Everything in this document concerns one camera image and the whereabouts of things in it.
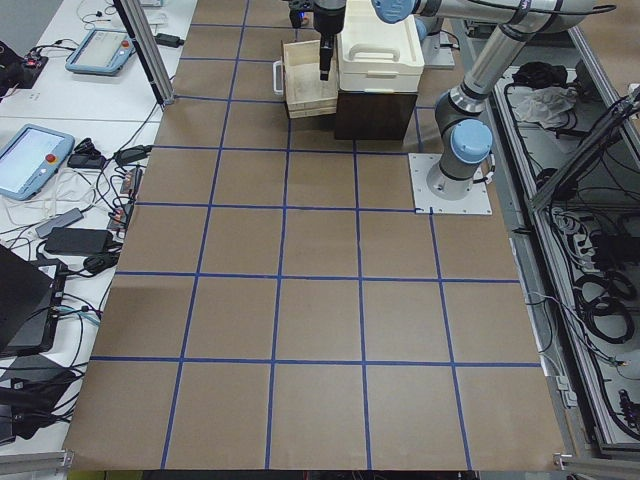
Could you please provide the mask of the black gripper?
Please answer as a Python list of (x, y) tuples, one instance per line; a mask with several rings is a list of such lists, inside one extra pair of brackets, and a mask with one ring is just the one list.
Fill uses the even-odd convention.
[(313, 27), (321, 34), (319, 47), (320, 80), (328, 81), (334, 52), (334, 36), (344, 27), (345, 0), (289, 0), (289, 19), (293, 28), (303, 25), (302, 14), (313, 13)]

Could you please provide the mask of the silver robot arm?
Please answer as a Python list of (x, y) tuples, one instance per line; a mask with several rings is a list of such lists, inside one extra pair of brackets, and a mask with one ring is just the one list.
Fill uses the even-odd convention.
[(436, 19), (471, 19), (497, 26), (461, 83), (437, 102), (435, 119), (444, 152), (427, 174), (427, 185), (447, 200), (464, 198), (489, 155), (493, 137), (478, 119), (497, 81), (540, 32), (562, 32), (586, 16), (603, 12), (594, 1), (373, 1), (376, 16), (387, 24), (417, 14)]

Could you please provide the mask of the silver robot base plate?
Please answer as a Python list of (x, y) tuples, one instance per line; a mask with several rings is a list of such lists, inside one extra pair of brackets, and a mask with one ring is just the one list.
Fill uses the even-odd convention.
[(414, 211), (417, 214), (492, 214), (487, 185), (480, 169), (467, 180), (452, 180), (440, 169), (440, 154), (408, 155)]

